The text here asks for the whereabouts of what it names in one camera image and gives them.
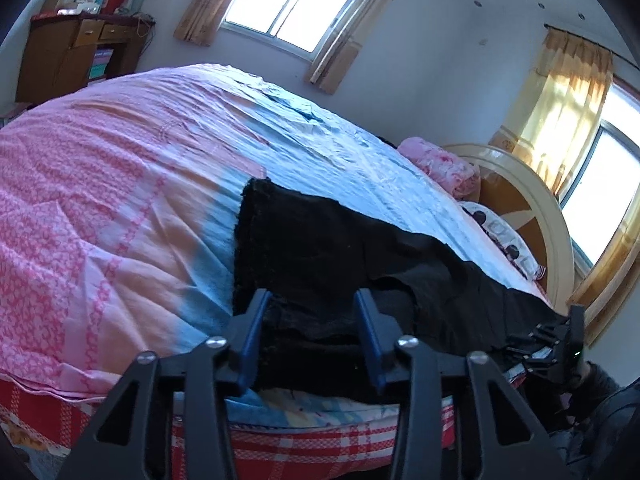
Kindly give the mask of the pink floral folded quilt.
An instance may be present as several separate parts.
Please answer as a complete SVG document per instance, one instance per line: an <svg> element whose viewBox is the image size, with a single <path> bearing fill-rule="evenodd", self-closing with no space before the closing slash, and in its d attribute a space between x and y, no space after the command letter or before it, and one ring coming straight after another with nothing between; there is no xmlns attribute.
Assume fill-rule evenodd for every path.
<svg viewBox="0 0 640 480"><path fill-rule="evenodd" d="M397 151L455 200L476 202L480 198L480 170L460 156L420 136L403 140Z"/></svg>

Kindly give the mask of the far sliding window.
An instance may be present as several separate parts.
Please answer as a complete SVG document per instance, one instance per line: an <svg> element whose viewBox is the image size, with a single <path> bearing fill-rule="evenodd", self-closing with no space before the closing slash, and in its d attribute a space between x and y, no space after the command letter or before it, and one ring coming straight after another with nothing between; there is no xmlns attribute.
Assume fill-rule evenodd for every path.
<svg viewBox="0 0 640 480"><path fill-rule="evenodd" d="M232 0L222 27L312 58L356 0Z"/></svg>

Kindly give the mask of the brown wooden desk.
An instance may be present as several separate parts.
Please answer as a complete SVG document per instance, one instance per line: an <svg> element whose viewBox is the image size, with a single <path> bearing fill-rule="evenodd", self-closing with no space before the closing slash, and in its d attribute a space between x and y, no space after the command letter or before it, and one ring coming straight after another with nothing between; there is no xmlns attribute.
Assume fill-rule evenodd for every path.
<svg viewBox="0 0 640 480"><path fill-rule="evenodd" d="M115 14L36 15L17 78L15 99L33 106L88 84L132 74L152 38L152 18ZM88 81L93 55L113 49L103 79Z"/></svg>

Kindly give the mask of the right peach curtain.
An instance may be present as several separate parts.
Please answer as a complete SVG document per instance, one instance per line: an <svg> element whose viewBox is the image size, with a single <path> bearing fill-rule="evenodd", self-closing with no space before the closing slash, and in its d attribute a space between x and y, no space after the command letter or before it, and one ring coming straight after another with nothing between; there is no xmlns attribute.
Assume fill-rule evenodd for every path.
<svg viewBox="0 0 640 480"><path fill-rule="evenodd" d="M354 0L322 42L306 73L308 84L326 94L334 94L391 1Z"/></svg>

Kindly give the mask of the left peach curtain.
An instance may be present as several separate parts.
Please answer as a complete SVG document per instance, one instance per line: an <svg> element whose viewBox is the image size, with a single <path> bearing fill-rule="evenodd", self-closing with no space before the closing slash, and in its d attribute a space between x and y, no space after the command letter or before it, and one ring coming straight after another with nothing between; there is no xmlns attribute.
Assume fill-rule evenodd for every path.
<svg viewBox="0 0 640 480"><path fill-rule="evenodd" d="M232 0L191 0L174 30L174 38L210 47Z"/></svg>

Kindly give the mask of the window by headboard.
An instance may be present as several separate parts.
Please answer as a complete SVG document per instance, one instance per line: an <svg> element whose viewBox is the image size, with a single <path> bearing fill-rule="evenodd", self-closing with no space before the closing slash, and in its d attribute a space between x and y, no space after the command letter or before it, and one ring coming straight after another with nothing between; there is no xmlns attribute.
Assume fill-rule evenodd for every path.
<svg viewBox="0 0 640 480"><path fill-rule="evenodd" d="M639 100L613 84L593 144L561 202L579 270L602 256L638 185Z"/></svg>

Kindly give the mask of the white patterned pillow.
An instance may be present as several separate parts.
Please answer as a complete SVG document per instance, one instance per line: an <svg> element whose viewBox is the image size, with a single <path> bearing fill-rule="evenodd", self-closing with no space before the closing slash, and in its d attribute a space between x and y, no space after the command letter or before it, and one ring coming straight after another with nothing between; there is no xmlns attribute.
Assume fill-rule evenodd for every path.
<svg viewBox="0 0 640 480"><path fill-rule="evenodd" d="M460 202L459 205L475 220L524 278L529 281L539 281L544 277L546 269L538 263L525 240L506 220L478 203Z"/></svg>

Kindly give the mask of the red plaid mattress sheet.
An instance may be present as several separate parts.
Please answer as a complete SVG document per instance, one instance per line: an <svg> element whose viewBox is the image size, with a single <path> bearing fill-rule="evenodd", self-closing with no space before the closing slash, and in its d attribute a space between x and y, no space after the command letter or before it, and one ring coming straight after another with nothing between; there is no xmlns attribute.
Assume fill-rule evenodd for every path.
<svg viewBox="0 0 640 480"><path fill-rule="evenodd" d="M1 430L29 454L32 471L53 479L96 407L36 396L1 383ZM303 432L231 431L241 479L336 479L392 461L397 418Z"/></svg>

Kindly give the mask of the cream wooden headboard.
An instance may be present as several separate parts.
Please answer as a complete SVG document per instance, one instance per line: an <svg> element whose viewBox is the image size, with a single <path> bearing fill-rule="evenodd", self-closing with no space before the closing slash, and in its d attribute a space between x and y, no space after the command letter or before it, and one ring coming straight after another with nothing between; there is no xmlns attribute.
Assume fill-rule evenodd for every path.
<svg viewBox="0 0 640 480"><path fill-rule="evenodd" d="M491 145L462 143L446 150L480 168L480 204L521 235L544 276L538 284L556 312L568 312L575 265L560 205L544 181L514 155Z"/></svg>

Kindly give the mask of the small cardboard box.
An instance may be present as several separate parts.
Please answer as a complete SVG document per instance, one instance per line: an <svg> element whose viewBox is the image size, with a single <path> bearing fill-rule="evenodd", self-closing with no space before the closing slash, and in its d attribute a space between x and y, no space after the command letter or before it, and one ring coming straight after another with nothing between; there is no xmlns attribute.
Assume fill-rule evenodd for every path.
<svg viewBox="0 0 640 480"><path fill-rule="evenodd" d="M40 13L56 13L66 3L66 0L43 0Z"/></svg>

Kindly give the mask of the yellow curtain by headboard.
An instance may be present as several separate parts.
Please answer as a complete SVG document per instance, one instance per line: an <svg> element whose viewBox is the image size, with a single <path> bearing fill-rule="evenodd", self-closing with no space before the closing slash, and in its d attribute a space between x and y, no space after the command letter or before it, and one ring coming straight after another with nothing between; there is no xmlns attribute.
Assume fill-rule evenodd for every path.
<svg viewBox="0 0 640 480"><path fill-rule="evenodd" d="M613 53L550 28L489 144L524 162L562 200L587 154L613 81Z"/></svg>

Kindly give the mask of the peach curtain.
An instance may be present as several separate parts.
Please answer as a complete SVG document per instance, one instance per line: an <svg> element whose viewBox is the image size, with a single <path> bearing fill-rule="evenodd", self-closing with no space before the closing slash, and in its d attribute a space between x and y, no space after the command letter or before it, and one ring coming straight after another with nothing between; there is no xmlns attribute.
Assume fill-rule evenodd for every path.
<svg viewBox="0 0 640 480"><path fill-rule="evenodd" d="M174 38L210 47L232 0L191 0L174 30Z"/></svg>
<svg viewBox="0 0 640 480"><path fill-rule="evenodd" d="M354 0L322 42L306 73L308 84L326 94L334 94L391 1Z"/></svg>

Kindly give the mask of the black curtain rod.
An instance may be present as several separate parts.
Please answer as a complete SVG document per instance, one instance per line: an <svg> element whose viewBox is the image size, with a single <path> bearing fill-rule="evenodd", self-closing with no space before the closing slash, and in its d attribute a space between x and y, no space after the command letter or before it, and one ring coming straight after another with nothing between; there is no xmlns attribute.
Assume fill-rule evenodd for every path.
<svg viewBox="0 0 640 480"><path fill-rule="evenodd" d="M578 38L580 38L582 40L590 41L592 44L595 44L597 47L610 51L612 53L612 55L616 56L616 58L619 58L623 62L625 62L628 65L630 65L633 68L635 68L636 70L640 70L640 67L636 62L631 61L626 56L623 56L623 55L619 54L615 49L612 49L609 46L606 46L605 44L600 44L600 42L597 42L596 40L593 40L592 38L588 38L588 37L579 35L577 32L571 32L570 30L566 30L564 28L559 28L559 27L556 27L556 26L548 24L548 23L544 23L544 28L557 30L558 32L566 32L567 34L576 36L576 37L578 37Z"/></svg>

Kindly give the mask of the black pants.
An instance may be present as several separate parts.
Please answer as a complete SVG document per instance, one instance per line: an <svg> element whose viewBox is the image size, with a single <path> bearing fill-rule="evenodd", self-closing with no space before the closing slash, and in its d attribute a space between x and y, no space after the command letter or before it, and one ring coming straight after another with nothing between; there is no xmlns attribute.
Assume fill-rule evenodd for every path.
<svg viewBox="0 0 640 480"><path fill-rule="evenodd" d="M234 312L245 312L257 289L272 296L256 390L397 402L397 391L376 391L366 369L354 311L362 288L405 334L455 356L484 351L502 370L511 336L561 322L544 300L503 286L435 237L267 179L244 188L234 237Z"/></svg>

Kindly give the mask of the stacked books in desk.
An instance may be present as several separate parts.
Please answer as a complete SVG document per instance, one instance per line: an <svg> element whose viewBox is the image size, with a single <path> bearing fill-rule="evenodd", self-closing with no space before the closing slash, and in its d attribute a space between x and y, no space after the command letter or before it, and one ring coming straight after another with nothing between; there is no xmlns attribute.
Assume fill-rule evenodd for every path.
<svg viewBox="0 0 640 480"><path fill-rule="evenodd" d="M95 81L105 77L106 68L108 63L111 62L113 53L113 49L99 48L96 50L90 66L88 81Z"/></svg>

